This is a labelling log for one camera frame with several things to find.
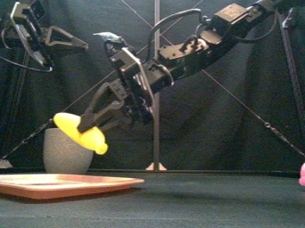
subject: cup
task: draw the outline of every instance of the cup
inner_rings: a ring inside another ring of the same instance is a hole
[[[92,163],[92,151],[59,128],[49,128],[44,134],[43,162],[48,174],[84,175]]]

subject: table surface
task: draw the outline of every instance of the table surface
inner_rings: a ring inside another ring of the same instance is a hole
[[[305,227],[298,178],[90,173],[142,178],[134,188],[32,200],[0,194],[0,227]]]

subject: pink object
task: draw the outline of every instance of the pink object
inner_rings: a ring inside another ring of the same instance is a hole
[[[300,169],[300,185],[305,186],[305,163]]]

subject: orange tray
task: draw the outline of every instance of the orange tray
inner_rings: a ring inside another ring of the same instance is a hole
[[[143,179],[94,175],[0,175],[0,193],[33,200],[120,191]]]

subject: vertical pole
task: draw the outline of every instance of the vertical pole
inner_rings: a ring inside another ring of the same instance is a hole
[[[155,24],[159,22],[159,0],[155,0]],[[155,32],[155,55],[159,49],[159,29]],[[159,93],[154,104],[154,171],[159,171]]]

